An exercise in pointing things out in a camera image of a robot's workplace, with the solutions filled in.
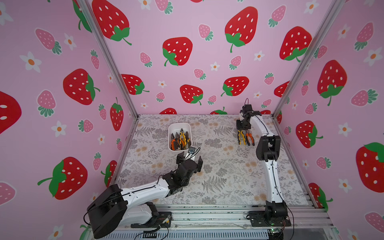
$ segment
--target strawberry wallpaper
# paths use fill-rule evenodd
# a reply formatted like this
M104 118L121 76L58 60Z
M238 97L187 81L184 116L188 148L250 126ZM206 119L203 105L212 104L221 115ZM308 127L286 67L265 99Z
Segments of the strawberry wallpaper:
M284 131L340 239L384 239L384 2L344 4L282 109Z
M0 1L0 33L0 239L84 240L129 108L77 1Z
M139 114L273 112L331 3L88 1Z

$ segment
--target pink strawberry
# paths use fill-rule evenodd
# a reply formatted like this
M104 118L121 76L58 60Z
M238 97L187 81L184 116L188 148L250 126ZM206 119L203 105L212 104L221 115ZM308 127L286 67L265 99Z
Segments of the pink strawberry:
M93 129L93 124L88 119L85 119L84 121L81 120L77 126L79 127L79 131L86 133L92 131Z
M140 53L140 61L146 66L147 68L152 67L151 58L146 54L141 52Z
M214 104L215 102L216 102L216 95L212 95L212 96L210 96L209 98L208 98L208 104L209 105L212 105L212 104Z
M104 105L102 104L99 105L99 112L100 112L100 117L105 121L107 119L107 110L104 108Z
M7 182L0 182L0 206L16 196L16 189Z
M369 89L368 91L361 90L353 96L351 103L355 106L363 107L367 105L367 103L372 104L376 101L378 95L379 94L376 93L376 90L373 89Z
M101 165L101 154L98 152L94 156L93 169L97 171Z
M99 69L99 66L100 66L100 61L99 59L97 58L97 54L96 54L96 51L92 49L91 51L91 62L93 64L93 66L96 68L96 70Z
M331 161L329 160L329 158L319 157L319 158L316 160L316 164L317 164L317 166L319 166L321 169L327 169L327 168L330 168L330 167L331 167Z
M266 108L272 103L272 99L265 100L262 104L262 108Z
M301 95L302 96L305 96L305 94L307 94L308 89L309 89L308 84L309 84L308 80L305 80L303 82L303 86L301 87Z
M365 24L364 28L359 32L355 43L355 50L359 51L368 45L368 40L373 36L373 23Z
M287 7L285 5L281 5L272 12L271 19L268 21L270 28L275 27L281 20L283 20L286 9Z
M365 215L365 220L377 231L384 233L384 216L377 212L369 212Z
M275 79L275 77L273 76L273 73L268 73L267 75L265 75L264 82L267 85L271 85L273 83L274 79Z
M199 78L200 80L204 80L207 76L201 69L195 69L193 70L193 73L195 74L195 77Z
M158 93L158 94L156 95L156 100L157 100L158 102L162 102L162 101L164 101L164 99L165 99L164 93Z
M235 70L241 63L241 56L236 56L232 58L231 64L229 64L229 69Z
M305 109L305 113L308 115L312 115L313 112L316 112L316 110L317 110L317 104L312 103L307 106L307 108Z

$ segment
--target white flower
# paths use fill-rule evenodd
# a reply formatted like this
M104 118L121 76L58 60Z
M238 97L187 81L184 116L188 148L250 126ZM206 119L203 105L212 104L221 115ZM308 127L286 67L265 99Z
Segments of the white flower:
M337 32L339 34L339 37L337 38L337 40L340 40L341 38L345 38L347 36L347 32L350 29L351 29L350 26L347 26L346 24L344 24L344 27Z
M344 134L344 136L348 136L348 133L352 131L351 128L348 127L348 123L344 123L344 125L339 125L339 134Z
M262 94L260 93L260 91L258 91L257 93L254 93L254 96L253 98L259 98Z
M53 131L55 131L55 136L58 137L60 135L65 135L65 129L67 125L61 124L60 121L57 121L56 126L51 127Z
M165 81L159 81L158 86L161 87L161 88L164 88L164 87L166 87L167 85L166 85L166 82L165 82Z
M39 65L41 64L41 61L39 59L36 59L31 52L28 52L27 56L20 55L20 58L26 62L25 63L25 69L31 70L32 68L36 72L40 72Z
M63 230L63 227L64 225L61 225L60 227L55 226L53 228L53 233L48 237L48 240L56 240L61 237L63 235L63 233L61 232L61 230Z
M13 22L13 19L11 18L8 13L5 12L5 4L0 2L0 25L4 26L5 21Z
M141 3L141 9L143 10L144 8L151 10L149 5L152 2L152 0L139 0L139 3Z
M339 188L344 189L344 192L348 193L348 189L352 189L352 187L350 185L348 185L347 179L342 180L339 178L339 182L340 182Z
M100 137L97 138L97 140L99 141L99 145L101 145L102 143L104 143L104 139L105 139L105 136L103 136L103 135L100 133Z
M211 71L215 70L217 71L217 69L220 67L220 65L217 64L217 62L215 62L214 64L211 64Z
M77 47L73 41L73 36L68 36L66 33L64 33L64 36L65 36L64 43L67 44L71 50L73 50L73 48Z
M363 62L368 62L368 65L371 67L375 63L375 61L383 58L383 56L379 54L381 52L381 49L382 47L379 47L378 49L376 49L376 51L369 50L368 57L366 57Z
M304 13L309 13L309 14L312 14L313 9L315 9L319 6L319 4L316 3L316 0L313 0L311 2L307 2L305 5L307 6L307 8L304 10Z

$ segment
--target red strawberry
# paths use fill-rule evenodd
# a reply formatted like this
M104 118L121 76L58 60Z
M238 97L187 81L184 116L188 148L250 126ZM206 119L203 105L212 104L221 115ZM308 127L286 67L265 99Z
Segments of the red strawberry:
M164 66L169 61L170 64L182 66L188 62L192 52L192 42L189 38L179 37L170 38L163 43L163 56L167 59Z
M384 145L372 142L356 152L356 164L362 183L375 192L384 192Z
M21 115L22 109L16 99L0 91L0 134L14 125Z
M14 199L16 189L7 182L0 182L0 206Z
M96 68L96 70L99 69L99 66L100 66L100 61L99 59L97 58L97 54L96 54L96 51L92 49L91 51L91 62L93 64L93 66Z
M49 191L58 200L66 199L79 190L87 181L87 169L74 157L66 157L53 169L52 177L43 179L37 185L50 180Z
M115 131L119 131L124 118L124 112L121 105L118 104L118 98L116 98L116 103L112 105L109 115L111 116L113 128Z
M167 109L161 111L159 114L177 114L177 112L173 108L167 108Z
M61 54L61 46L58 41L55 41L53 35L40 28L35 29L37 38L40 40L41 44L48 50L52 50L54 54Z
M63 81L64 92L83 105L90 105L95 98L95 89L91 76L84 69L76 69Z
M372 104L376 101L378 95L379 94L376 93L376 90L373 89L369 89L368 91L361 90L353 96L351 103L355 106L363 107L367 105L367 103Z
M278 96L278 97L281 98L281 97L283 96L285 90L287 89L288 84L289 84L289 81L286 82L286 83L281 84L280 86L278 86L277 88L275 88L275 91L274 91L273 93L274 93L276 96Z
M296 126L296 136L299 138L301 144L304 147L310 148L316 143L317 137L317 128L312 121L305 121Z
M249 43L256 32L258 13L254 7L246 7L236 14L225 26L225 37L232 47L244 46Z
M105 169L105 173L103 173L103 171L101 171L101 174L105 175L104 183L105 183L106 187L109 187L109 185L111 183L113 174L115 173L115 170L116 170L116 165L117 165L117 162L115 160L112 160L108 164L107 168Z
M149 93L149 91L144 90L144 82L138 76L128 74L122 74L121 76L123 77L125 86L127 86L129 94L139 95L143 91Z
M200 103L200 100L203 98L203 90L198 87L191 85L183 85L180 87L181 97L186 103Z
M223 94L227 94L228 96L237 96L240 93L244 92L244 89L248 86L249 79L247 77L233 77L228 78L224 81L223 84Z
M355 50L359 51L368 45L368 40L370 40L373 36L373 23L365 24L364 28L360 30L355 43Z
M317 83L317 92L323 98L329 98L328 106L331 104L332 96L336 96L347 83L347 73L336 61L327 62L321 72Z
M302 96L305 96L305 94L307 94L308 89L309 89L308 84L309 84L308 80L305 80L305 81L303 82L303 86L301 87L301 95L302 95Z
M126 37L129 36L129 22L127 17L117 7L107 0L93 0L92 11L95 14L101 32L106 38L114 41L124 39L126 43L132 45Z
M312 41L312 36L305 29L296 26L289 30L285 35L283 44L280 48L280 58L283 60L291 61L303 55Z

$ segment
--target strawberry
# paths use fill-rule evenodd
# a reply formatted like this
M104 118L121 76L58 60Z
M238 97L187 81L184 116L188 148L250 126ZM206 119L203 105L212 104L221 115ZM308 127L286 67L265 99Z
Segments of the strawberry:
M104 183L105 183L106 187L109 187L109 185L111 183L113 174L115 173L115 170L116 170L116 165L117 165L117 162L115 160L112 160L108 164L107 168L105 169L105 173L103 173L103 171L101 171L101 174L105 175L104 176Z
M93 160L93 169L97 171L101 165L101 154L97 152Z
M109 111L109 115L111 116L112 126L115 131L119 131L121 128L122 120L124 118L124 112L122 110L121 105L118 103L118 98L116 98L116 103L114 103Z
M275 79L275 77L273 76L273 73L268 73L267 75L265 75L264 78L265 78L264 82L267 85L271 85Z
M90 105L95 98L95 89L93 79L84 69L76 69L63 81L64 92L73 100L83 105Z
M216 102L216 99L217 99L216 95L212 95L212 96L210 96L210 97L208 98L208 104L209 104L209 105L214 104L214 103Z
M152 67L151 58L146 54L141 52L140 53L140 61L146 66L147 68Z
M207 76L201 69L195 69L193 70L193 73L195 74L195 77L199 78L200 80L204 80Z
M376 93L376 90L369 89L367 90L361 90L358 93L353 96L351 99L351 103L358 107L363 107L367 105L367 103L372 104L374 101L377 100L377 96L379 94Z
M211 28L205 24L199 25L199 34L200 37L204 38L206 41L210 41L214 37L214 33L211 31Z
M241 47L249 43L256 32L258 13L254 7L246 7L236 14L225 26L225 37L232 47Z
M179 37L170 38L163 43L163 56L167 59L164 66L169 61L170 64L182 66L188 62L192 52L192 42L189 38Z
M51 180L49 191L58 200L66 199L79 190L87 181L87 169L74 157L66 157L53 169L52 177L37 183Z
M177 114L177 112L173 108L167 108L167 109L161 111L159 114Z
M139 95L143 91L149 93L149 91L144 90L144 82L138 76L128 74L122 74L121 76L123 77L125 86L127 87L129 94Z
M316 110L317 110L317 104L312 103L307 106L307 108L305 109L305 113L308 115L311 115L313 114L313 112L316 112Z
M198 87L191 85L183 85L180 87L181 97L186 103L200 103L200 100L203 98L203 90Z
M377 212L369 212L365 215L365 220L377 231L384 233L384 216Z
M325 197L325 193L316 183L312 182L312 183L308 184L308 186L310 187L312 196L314 197L314 199L316 201L317 207L319 207L319 208L324 207L324 209L326 211L328 211L327 202L332 202L333 199L327 200Z
M336 61L327 62L321 72L317 83L317 92L323 98L329 98L328 106L331 104L332 96L336 96L347 83L347 73Z
M373 23L367 23L356 37L355 50L359 51L368 45L368 40L373 36Z
M317 160L316 160L316 164L317 166L319 166L321 169L327 169L327 168L330 168L331 167L331 161L329 160L329 158L323 158L323 157L319 157Z
M16 189L7 182L0 182L0 206L14 199Z
M278 86L277 88L275 88L275 90L274 90L273 93L274 93L276 96L278 96L278 97L281 98L281 97L283 96L285 90L287 89L288 84L289 84L289 81L288 81L288 82L285 82L285 83L283 83L283 84L281 84L280 86Z
M93 66L96 68L96 70L99 69L99 66L100 66L100 61L99 59L97 58L97 54L96 54L96 51L92 49L91 51L91 62L93 64Z
M362 183L375 192L384 192L384 145L372 142L356 152L356 164Z
M317 128L312 121L304 121L296 126L296 136L304 147L310 148L316 143Z
M224 112L224 108L225 107L223 107L223 110L215 110L215 111L211 112L210 114L227 114L227 112Z
M56 101L50 91L43 90L37 97L37 103L40 105L40 107L37 108L40 115L46 118L53 115L53 109L56 107Z
M270 28L274 28L281 20L283 20L286 9L287 7L285 5L281 5L272 12L271 18L268 20Z
M309 89L308 84L309 84L308 80L305 80L305 81L303 82L303 86L301 87L301 95L302 95L302 96L305 96L305 94L307 94L308 89Z
M227 94L228 96L237 96L240 93L244 92L244 89L248 86L249 79L247 77L233 77L228 78L224 81L223 84L223 94Z
M14 125L21 115L22 109L16 99L0 91L0 134Z
M241 56L236 56L232 58L231 64L229 64L229 69L235 70L241 63Z
M107 119L107 110L104 108L103 104L99 105L100 117L105 121Z
M289 30L285 35L283 44L280 48L280 58L283 60L291 61L303 55L312 41L312 36L305 29L296 26Z
M104 37L114 41L122 39L132 45L126 37L129 36L129 22L127 17L117 7L107 0L93 0L92 11Z

